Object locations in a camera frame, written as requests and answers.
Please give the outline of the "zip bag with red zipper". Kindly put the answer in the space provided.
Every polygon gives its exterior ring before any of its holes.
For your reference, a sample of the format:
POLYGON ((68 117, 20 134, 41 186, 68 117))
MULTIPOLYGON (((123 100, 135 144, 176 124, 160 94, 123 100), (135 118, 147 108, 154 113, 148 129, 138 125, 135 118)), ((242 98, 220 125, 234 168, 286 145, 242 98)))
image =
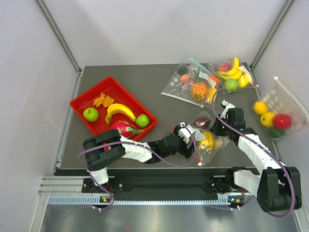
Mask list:
POLYGON ((189 123, 189 126, 195 131, 198 166, 209 164, 216 153, 223 150, 230 142, 228 138, 217 136, 211 132, 210 129, 213 125, 214 119, 207 111, 202 111, 189 123))

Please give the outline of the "orange mandarin cluster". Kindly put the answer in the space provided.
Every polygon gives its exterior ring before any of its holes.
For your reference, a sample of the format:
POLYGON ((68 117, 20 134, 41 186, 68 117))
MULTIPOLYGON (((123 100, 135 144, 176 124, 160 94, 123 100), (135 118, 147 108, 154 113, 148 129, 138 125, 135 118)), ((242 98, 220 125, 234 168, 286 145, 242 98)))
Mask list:
POLYGON ((105 95, 104 93, 100 93, 100 96, 93 100, 93 105, 95 107, 103 106, 104 108, 107 108, 113 103, 114 98, 111 98, 110 96, 105 95))

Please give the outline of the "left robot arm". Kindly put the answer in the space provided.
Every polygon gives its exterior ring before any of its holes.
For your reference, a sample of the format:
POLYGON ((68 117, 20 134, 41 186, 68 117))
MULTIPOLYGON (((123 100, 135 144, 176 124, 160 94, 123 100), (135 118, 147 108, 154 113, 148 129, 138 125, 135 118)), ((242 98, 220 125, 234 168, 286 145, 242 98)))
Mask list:
POLYGON ((173 133, 147 143, 133 141, 112 129, 84 140, 83 148, 78 158, 84 157, 93 186, 101 192, 110 184, 107 167, 121 158, 154 164, 167 163, 165 158, 177 153, 186 159, 197 155, 195 131, 191 126, 176 126, 173 133))

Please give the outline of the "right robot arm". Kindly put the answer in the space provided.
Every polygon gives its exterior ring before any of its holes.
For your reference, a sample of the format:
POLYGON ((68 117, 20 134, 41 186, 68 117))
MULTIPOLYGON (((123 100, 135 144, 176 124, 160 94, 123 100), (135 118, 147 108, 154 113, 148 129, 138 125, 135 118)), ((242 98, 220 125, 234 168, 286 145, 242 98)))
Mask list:
POLYGON ((244 167, 233 167, 227 172, 225 185, 230 191, 243 188, 253 195, 260 208, 278 218, 291 215, 302 206, 301 178, 296 167, 288 167, 278 160, 260 141, 252 128, 246 127, 244 111, 229 103, 216 115, 211 131, 227 136, 250 159, 258 174, 244 167))

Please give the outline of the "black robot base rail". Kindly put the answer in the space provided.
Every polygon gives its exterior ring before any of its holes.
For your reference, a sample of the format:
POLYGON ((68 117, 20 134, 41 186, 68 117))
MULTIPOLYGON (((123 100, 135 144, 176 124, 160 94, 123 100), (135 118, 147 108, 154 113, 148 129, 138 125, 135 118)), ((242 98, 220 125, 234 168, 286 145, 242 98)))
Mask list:
POLYGON ((230 168, 109 169, 104 188, 116 200, 214 200, 241 194, 228 179, 230 168))

